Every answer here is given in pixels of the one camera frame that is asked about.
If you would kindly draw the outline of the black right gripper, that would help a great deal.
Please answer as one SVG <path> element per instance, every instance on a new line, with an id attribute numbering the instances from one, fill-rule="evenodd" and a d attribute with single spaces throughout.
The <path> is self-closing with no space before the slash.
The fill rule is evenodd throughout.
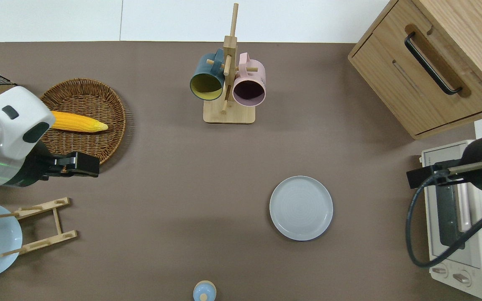
<path id="1" fill-rule="evenodd" d="M 421 186 L 429 186 L 433 182 L 436 186 L 452 186 L 457 184 L 466 183 L 467 180 L 463 179 L 462 176 L 449 175 L 444 173 L 442 175 L 436 176 L 436 179 L 430 177 L 433 173 L 440 173 L 442 170 L 460 166 L 459 161 L 442 161 L 437 162 L 431 166 L 424 166 L 419 169 L 414 169 L 407 171 L 408 185 L 410 189 L 418 189 Z"/>

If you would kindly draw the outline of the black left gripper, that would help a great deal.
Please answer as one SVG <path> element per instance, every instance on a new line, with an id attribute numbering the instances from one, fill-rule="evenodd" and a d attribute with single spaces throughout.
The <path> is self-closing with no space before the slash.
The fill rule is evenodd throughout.
<path id="1" fill-rule="evenodd" d="M 71 176 L 97 178 L 100 174 L 99 158 L 82 152 L 54 154 L 44 144 L 37 144 L 32 149 L 32 158 L 32 175 L 36 180 Z"/>

